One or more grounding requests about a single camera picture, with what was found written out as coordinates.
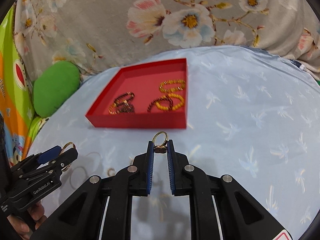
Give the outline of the red cardboard box tray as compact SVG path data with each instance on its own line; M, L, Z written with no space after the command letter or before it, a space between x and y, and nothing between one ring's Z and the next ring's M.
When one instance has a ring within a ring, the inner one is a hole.
M135 113L118 113L132 104ZM188 112L187 59L121 68L86 113L94 127L185 129Z

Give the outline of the green cushion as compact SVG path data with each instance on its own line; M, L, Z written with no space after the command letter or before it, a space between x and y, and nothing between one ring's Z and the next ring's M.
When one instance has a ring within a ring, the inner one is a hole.
M52 116L80 87L80 72L69 61L54 63L34 82L33 106L42 118Z

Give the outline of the thin gold bangle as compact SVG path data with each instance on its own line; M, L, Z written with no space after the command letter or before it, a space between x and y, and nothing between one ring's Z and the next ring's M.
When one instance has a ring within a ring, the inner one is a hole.
M79 166L72 169L71 175L69 177L69 183L71 188L76 190L80 187L84 181L87 179L87 172L84 167Z

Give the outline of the dark purple bead strand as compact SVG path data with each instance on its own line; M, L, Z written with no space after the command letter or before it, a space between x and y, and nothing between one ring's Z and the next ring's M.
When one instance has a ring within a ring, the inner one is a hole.
M135 113L135 107L132 104L121 105L117 111L118 113Z

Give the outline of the colourful cartoon bedsheet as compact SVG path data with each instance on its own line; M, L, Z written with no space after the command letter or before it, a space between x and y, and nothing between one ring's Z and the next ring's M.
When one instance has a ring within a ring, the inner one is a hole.
M29 48L22 32L15 32L13 5L1 22L1 116L5 149L12 167L27 157L41 128L48 121L39 117L31 99L31 84L22 56Z

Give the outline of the grey floral blanket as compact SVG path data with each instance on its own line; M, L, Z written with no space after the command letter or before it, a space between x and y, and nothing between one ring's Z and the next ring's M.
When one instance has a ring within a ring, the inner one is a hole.
M57 61L82 75L166 50L236 45L301 62L319 79L306 0L17 0L14 41L31 80Z

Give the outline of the small gold hoop earring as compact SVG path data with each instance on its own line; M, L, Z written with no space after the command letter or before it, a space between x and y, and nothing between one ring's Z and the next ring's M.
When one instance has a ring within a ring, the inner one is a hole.
M68 149L70 149L70 148L76 149L75 143L73 143L73 142L71 142L71 141L68 142L68 143L66 143L66 144L63 146L63 148L61 149L59 155L64 154L64 153L65 153ZM62 172L66 172L66 171L70 168L70 166L71 166L71 164L63 167Z

